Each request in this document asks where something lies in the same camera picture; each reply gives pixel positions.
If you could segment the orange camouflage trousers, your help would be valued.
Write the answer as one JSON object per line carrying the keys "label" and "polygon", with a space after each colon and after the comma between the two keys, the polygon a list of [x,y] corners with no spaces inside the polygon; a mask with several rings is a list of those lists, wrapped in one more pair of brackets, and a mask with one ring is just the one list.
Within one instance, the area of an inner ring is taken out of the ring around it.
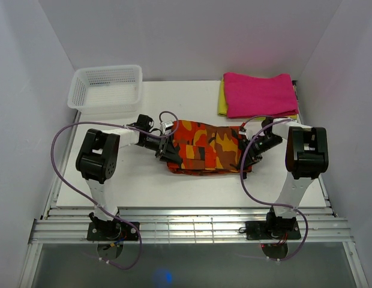
{"label": "orange camouflage trousers", "polygon": [[179,120],[171,138],[182,164],[167,163],[167,168],[175,174],[198,176],[239,173],[239,140],[246,138],[238,133],[239,127]]}

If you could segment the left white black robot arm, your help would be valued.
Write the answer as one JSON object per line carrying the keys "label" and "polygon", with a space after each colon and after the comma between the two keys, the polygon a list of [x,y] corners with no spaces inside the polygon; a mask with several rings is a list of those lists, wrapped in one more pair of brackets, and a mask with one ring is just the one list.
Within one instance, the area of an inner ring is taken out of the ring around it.
{"label": "left white black robot arm", "polygon": [[140,114],[136,122],[117,126],[111,130],[89,129],[76,159],[76,169],[86,181],[95,201],[87,239],[98,241],[136,241],[139,239],[138,222],[128,224],[117,220],[119,209],[110,192],[110,179],[116,171],[121,148],[137,145],[155,151],[155,156],[166,162],[179,164],[171,140],[179,128],[179,121],[160,122],[154,128],[154,120]]}

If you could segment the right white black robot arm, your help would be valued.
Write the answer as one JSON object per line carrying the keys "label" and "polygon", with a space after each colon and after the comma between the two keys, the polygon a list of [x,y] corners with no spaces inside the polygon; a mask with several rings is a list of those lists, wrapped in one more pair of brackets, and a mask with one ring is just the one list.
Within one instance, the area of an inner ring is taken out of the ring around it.
{"label": "right white black robot arm", "polygon": [[248,135],[243,125],[239,134],[241,179],[245,179],[244,169],[260,162],[263,153],[286,142],[287,176],[279,197],[270,204],[265,220],[246,222],[244,234],[249,240],[300,239],[298,207],[308,187],[329,165],[326,129],[290,118],[267,117],[255,135]]}

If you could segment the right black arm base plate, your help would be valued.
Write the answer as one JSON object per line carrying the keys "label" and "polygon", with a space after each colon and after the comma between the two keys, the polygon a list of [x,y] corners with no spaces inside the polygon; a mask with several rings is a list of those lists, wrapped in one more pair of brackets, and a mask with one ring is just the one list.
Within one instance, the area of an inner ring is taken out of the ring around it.
{"label": "right black arm base plate", "polygon": [[248,240],[282,239],[285,236],[290,240],[301,239],[297,222],[290,227],[279,227],[267,224],[266,221],[246,221],[244,233]]}

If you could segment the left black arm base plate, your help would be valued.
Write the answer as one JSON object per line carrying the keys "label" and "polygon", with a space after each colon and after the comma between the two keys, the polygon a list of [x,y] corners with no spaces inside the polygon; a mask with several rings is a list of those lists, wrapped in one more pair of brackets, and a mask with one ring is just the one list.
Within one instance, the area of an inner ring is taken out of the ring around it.
{"label": "left black arm base plate", "polygon": [[107,221],[95,224],[91,222],[88,226],[87,241],[137,241],[137,229],[121,222]]}

